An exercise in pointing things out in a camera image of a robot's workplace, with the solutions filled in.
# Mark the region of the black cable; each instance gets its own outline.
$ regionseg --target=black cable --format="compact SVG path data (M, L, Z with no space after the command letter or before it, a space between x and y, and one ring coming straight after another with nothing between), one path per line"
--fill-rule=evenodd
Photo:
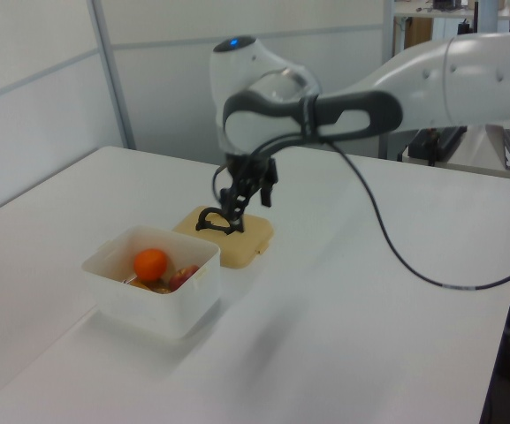
M488 393L488 420L487 424L492 424L492 393Z
M217 170L214 172L213 174L213 178L211 179L211 191L213 192L213 197L216 198L216 201L219 201L219 196L217 195L217 190L216 190L216 179L217 179L217 176L223 172L225 169L227 168L227 165L221 165L219 168L217 168Z
M394 247L394 244L390 240L390 237L388 236L388 233L386 232L386 228L384 227L384 221L382 217L380 216L380 211L378 210L377 200L375 199L374 194L370 190L369 185L367 184L366 180L362 176L361 172L357 169L357 167L354 165L353 161L345 155L345 153L338 148L335 144L333 144L332 141L325 140L325 144L327 144L332 150L336 151L340 154L340 156L343 158L343 160L346 162L347 165L351 167L355 175L360 179L362 186L366 190L367 194L369 195L370 202L372 203L372 207L375 210L375 214L377 214L377 220L378 224L380 225L380 229L382 230L382 233L384 234L384 238L386 240L386 243L388 243L388 246L392 250L392 253L398 258L398 260L404 265L408 271L410 271L415 276L421 278L423 281L436 285L437 287L442 287L444 289L452 289L452 290L463 290L463 291L479 291L479 290L487 290L492 287L497 287L499 285L502 285L504 283L507 283L510 281L510 276L507 276L506 278L502 278L501 280L498 280L497 282L491 283L491 284L484 284L484 285L474 285L474 286L468 286L468 285L454 285L454 284L443 284L439 283L435 280L432 280L431 278L428 278L422 274L420 274L418 271L413 269L400 255L398 250L396 250L396 247Z

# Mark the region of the red fruit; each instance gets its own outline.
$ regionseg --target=red fruit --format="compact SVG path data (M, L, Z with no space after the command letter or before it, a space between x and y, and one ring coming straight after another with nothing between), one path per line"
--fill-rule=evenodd
M177 289L180 288L180 286L186 282L186 280L191 277L195 272L199 269L197 265L190 265L189 267L185 267L182 269L179 269L176 274L174 274L170 281L168 282L168 286L170 287L170 290L175 292Z

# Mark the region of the white container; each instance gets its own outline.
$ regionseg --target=white container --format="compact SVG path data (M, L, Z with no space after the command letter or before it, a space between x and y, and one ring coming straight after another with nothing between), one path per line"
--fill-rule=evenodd
M145 249L164 251L164 279L189 265L200 267L176 291L159 294L122 281L133 275L133 259ZM169 338L181 338L219 299L219 246L205 240L137 226L100 247L82 264L89 289L106 315Z

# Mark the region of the desk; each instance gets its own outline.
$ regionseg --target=desk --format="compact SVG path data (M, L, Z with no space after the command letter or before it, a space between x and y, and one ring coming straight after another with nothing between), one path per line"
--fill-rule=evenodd
M187 338L92 308L80 264L210 201L215 166L103 148L0 209L0 422L478 423L510 283L446 291L392 256L336 155L276 155L275 227ZM510 180L355 157L404 257L436 279L510 274Z
M497 154L499 148L504 151L503 138L504 134L499 127L493 125L471 126L461 136L457 148L449 159L445 162L436 162L435 166L510 178L510 170L506 169L504 158ZM408 147L402 152L401 160L404 163L428 164L428 161L410 157Z
M411 0L394 2L394 18L400 21L400 30L395 32L396 53L404 49L404 27L403 23L407 18L440 18L440 19L472 19L474 11L470 9L459 9L457 11L431 10L431 2L425 0ZM499 11L499 20L510 20L510 5Z

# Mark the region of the wire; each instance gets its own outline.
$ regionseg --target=wire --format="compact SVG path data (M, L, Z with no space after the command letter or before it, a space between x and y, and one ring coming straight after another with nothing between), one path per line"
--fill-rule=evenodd
M211 191L213 192L213 197L216 198L217 201L220 201L220 198L219 196L217 195L217 190L216 190L216 179L217 179L217 176L223 172L225 169L227 168L227 165L221 165L219 168L217 168L217 170L215 171L215 173L213 174L213 178L211 179Z
M507 276L507 277L502 278L501 280L498 280L494 283L484 284L484 285L469 286L469 285L443 284L443 283L439 283L435 280L432 280L431 278L428 278L428 277L424 276L423 274L421 274L420 272L416 271L414 268L412 268L411 265L409 265L406 262L406 260L401 256L401 254L398 252L398 250L396 250L396 247L394 247L394 244L390 240L390 237L388 236L388 232L386 232L386 228L384 227L384 221L383 221L382 217L380 216L380 210L378 210L377 200L375 199L374 194L370 190L370 187L367 184L364 177L362 176L361 172L354 165L353 161L351 161L351 159L349 159L347 157L347 155L345 155L345 153L340 148L338 148L335 144L333 144L332 141L324 140L324 143L327 144L332 150L334 150L340 154L340 156L343 158L343 160L346 162L346 164L351 167L351 169L353 170L353 172L355 173L357 178L361 181L362 186L364 187L367 194L369 195L370 202L372 203L372 207L375 210L375 214L377 214L378 224L380 225L380 229L382 230L382 233L384 235L386 243L388 243L388 246L392 250L392 253L398 258L398 260L402 263L402 265L404 265L407 268L407 270L410 271L412 274L421 278L423 281L425 281L427 283L436 285L437 287L441 287L444 289L472 291L472 292L491 289L492 287L497 287L499 285L505 284L510 281L510 276Z

